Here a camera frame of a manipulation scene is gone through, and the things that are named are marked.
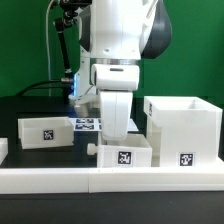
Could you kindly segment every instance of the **white box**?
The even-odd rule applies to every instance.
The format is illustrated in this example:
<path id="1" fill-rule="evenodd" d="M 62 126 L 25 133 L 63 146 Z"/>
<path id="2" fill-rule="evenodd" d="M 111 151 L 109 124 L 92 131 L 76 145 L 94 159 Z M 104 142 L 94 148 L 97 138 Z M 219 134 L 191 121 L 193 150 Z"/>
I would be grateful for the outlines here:
<path id="1" fill-rule="evenodd" d="M 197 97 L 145 97 L 153 166 L 206 166 L 218 157 L 222 110 Z"/>
<path id="2" fill-rule="evenodd" d="M 106 145 L 99 133 L 97 167 L 150 167 L 152 148 L 143 135 L 128 134 L 117 145 Z"/>
<path id="3" fill-rule="evenodd" d="M 8 139 L 0 138 L 0 164 L 2 164 L 7 155 L 8 155 Z"/>
<path id="4" fill-rule="evenodd" d="M 18 120 L 23 149 L 73 145 L 73 125 L 68 117 Z"/>

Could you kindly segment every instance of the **white block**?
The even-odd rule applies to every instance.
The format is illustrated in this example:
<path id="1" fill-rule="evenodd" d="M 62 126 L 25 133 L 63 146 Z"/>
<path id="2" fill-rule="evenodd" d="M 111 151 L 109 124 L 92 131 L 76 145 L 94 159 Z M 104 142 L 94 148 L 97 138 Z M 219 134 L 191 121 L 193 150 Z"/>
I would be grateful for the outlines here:
<path id="1" fill-rule="evenodd" d="M 143 135 L 128 134 L 117 145 L 105 145 L 98 138 L 97 167 L 150 167 L 152 148 Z"/>
<path id="2" fill-rule="evenodd" d="M 197 97 L 145 97 L 153 166 L 207 166 L 218 157 L 222 110 Z"/>
<path id="3" fill-rule="evenodd" d="M 0 194 L 88 193 L 89 170 L 1 169 Z"/>
<path id="4" fill-rule="evenodd" d="M 220 191 L 224 166 L 90 169 L 89 192 Z"/>
<path id="5" fill-rule="evenodd" d="M 7 155 L 8 155 L 8 140 L 7 138 L 0 138 L 0 164 L 2 164 Z"/>
<path id="6" fill-rule="evenodd" d="M 23 149 L 73 145 L 73 125 L 68 117 L 18 120 Z"/>

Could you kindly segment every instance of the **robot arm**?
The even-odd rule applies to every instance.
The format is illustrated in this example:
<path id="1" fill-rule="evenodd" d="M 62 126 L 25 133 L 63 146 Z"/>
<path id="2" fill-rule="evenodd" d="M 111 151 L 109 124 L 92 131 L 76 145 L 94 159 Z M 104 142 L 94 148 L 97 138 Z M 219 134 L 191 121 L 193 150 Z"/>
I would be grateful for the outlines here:
<path id="1" fill-rule="evenodd" d="M 90 54 L 90 80 L 99 93 L 102 135 L 112 144 L 124 140 L 130 118 L 132 92 L 138 89 L 138 62 L 141 57 L 150 58 L 154 48 L 159 52 L 158 56 L 169 45 L 171 32 L 160 36 L 159 44 L 152 36 L 153 28 L 158 33 L 171 30 L 169 18 L 164 16 L 166 13 L 160 15 L 158 11 L 163 1 L 61 2 L 73 6 L 80 3 L 88 5 L 79 14 L 80 44 Z"/>

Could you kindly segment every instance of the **black sticker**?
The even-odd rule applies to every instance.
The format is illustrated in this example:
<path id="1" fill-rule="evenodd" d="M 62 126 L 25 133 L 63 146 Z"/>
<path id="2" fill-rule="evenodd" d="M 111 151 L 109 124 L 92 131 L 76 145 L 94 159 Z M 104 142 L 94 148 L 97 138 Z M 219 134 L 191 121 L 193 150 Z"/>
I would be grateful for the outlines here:
<path id="1" fill-rule="evenodd" d="M 75 126 L 76 130 L 94 130 L 93 124 L 77 124 Z"/>
<path id="2" fill-rule="evenodd" d="M 54 140 L 54 131 L 53 130 L 46 130 L 43 133 L 44 135 L 44 140 Z"/>
<path id="3" fill-rule="evenodd" d="M 94 123 L 94 119 L 92 118 L 79 118 L 76 120 L 77 124 L 93 124 Z"/>
<path id="4" fill-rule="evenodd" d="M 193 166 L 194 154 L 193 153 L 181 153 L 180 154 L 180 166 Z"/>
<path id="5" fill-rule="evenodd" d="M 149 104 L 149 115 L 152 116 L 152 104 Z"/>
<path id="6" fill-rule="evenodd" d="M 130 165 L 132 162 L 132 152 L 118 152 L 118 164 Z"/>

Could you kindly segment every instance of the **black table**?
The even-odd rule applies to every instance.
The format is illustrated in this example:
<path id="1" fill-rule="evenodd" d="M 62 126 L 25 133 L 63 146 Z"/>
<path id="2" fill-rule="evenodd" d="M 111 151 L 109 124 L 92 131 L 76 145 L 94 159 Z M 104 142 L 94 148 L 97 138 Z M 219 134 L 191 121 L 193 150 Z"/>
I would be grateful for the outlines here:
<path id="1" fill-rule="evenodd" d="M 144 133 L 142 106 L 142 99 L 134 100 L 132 117 Z M 86 154 L 87 142 L 96 141 L 96 133 L 75 136 L 76 150 L 23 151 L 17 119 L 40 116 L 76 115 L 72 106 L 57 97 L 0 98 L 0 137 L 9 141 L 9 154 L 1 169 L 96 166 L 95 157 Z M 0 195 L 0 223 L 219 224 L 224 220 L 223 208 L 224 192 Z"/>

